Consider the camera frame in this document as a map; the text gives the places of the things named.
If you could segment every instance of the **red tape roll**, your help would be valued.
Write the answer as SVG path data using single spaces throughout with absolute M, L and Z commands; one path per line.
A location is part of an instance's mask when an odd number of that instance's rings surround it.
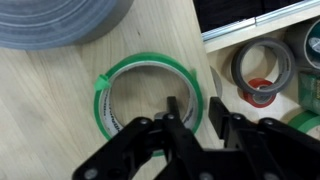
M 253 88 L 263 88 L 272 85 L 273 83 L 265 80 L 263 78 L 255 78 L 249 81 L 249 85 Z M 276 95 L 272 96 L 257 96 L 254 94 L 250 94 L 247 92 L 243 92 L 243 98 L 245 101 L 250 103 L 252 106 L 256 108 L 264 108 L 269 106 L 274 99 L 276 98 Z

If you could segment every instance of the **black machine part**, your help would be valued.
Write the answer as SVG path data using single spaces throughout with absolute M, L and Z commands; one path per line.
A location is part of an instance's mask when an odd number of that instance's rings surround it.
M 230 113 L 218 97 L 210 99 L 209 118 L 223 150 L 203 150 L 178 118 L 177 102 L 153 122 L 135 118 L 84 162 L 73 180 L 132 179 L 153 152 L 162 150 L 166 167 L 155 179 L 319 180 L 320 142 L 277 120 L 258 124 Z

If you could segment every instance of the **tape end tab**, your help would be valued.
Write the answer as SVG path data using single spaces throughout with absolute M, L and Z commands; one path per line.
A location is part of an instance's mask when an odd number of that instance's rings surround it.
M 106 75 L 99 75 L 98 79 L 94 83 L 94 90 L 95 91 L 101 91 L 104 89 L 108 89 L 111 87 L 111 84 L 109 82 L 109 78 Z

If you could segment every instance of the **green tape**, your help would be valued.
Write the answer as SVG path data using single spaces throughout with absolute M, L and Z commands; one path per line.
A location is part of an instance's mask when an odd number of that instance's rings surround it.
M 111 105 L 106 103 L 106 101 L 108 101 L 110 87 L 112 86 L 114 79 L 119 73 L 121 74 L 124 71 L 130 70 L 133 66 L 165 67 L 184 79 L 189 87 L 189 93 L 191 94 L 193 92 L 192 97 L 195 97 L 189 104 L 194 102 L 193 106 L 196 107 L 196 109 L 189 109 L 190 112 L 187 112 L 185 119 L 182 120 L 185 126 L 187 126 L 186 124 L 192 124 L 192 127 L 188 128 L 190 128 L 193 133 L 196 133 L 202 120 L 203 113 L 203 98 L 200 86 L 196 81 L 196 71 L 193 70 L 189 73 L 179 62 L 166 55 L 158 53 L 140 53 L 129 56 L 119 62 L 105 75 L 99 76 L 95 83 L 94 88 L 96 94 L 94 98 L 94 115 L 102 134 L 109 140 L 123 128 L 121 124 L 117 122 L 116 117 L 112 115 Z
M 312 128 L 320 126 L 320 116 L 311 111 L 305 111 L 292 118 L 288 125 L 307 133 Z

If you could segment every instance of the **screw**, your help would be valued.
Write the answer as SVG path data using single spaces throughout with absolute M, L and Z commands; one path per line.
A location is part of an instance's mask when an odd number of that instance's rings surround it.
M 236 120 L 241 120 L 241 116 L 239 114 L 234 114 L 233 118 Z
M 168 119 L 174 119 L 174 115 L 169 114 L 169 115 L 168 115 Z
M 265 120 L 264 123 L 269 124 L 269 125 L 273 124 L 273 122 L 270 119 Z
M 98 170 L 95 168 L 89 169 L 84 173 L 84 178 L 86 180 L 92 180 L 94 178 L 96 178 L 98 175 Z
M 141 124 L 147 124 L 147 123 L 148 123 L 148 120 L 146 120 L 146 119 L 141 119 L 141 120 L 140 120 L 140 123 L 141 123 Z
M 213 176 L 207 172 L 202 172 L 199 177 L 200 180 L 214 180 Z
M 270 172 L 264 173 L 263 177 L 265 180 L 280 180 L 277 175 Z

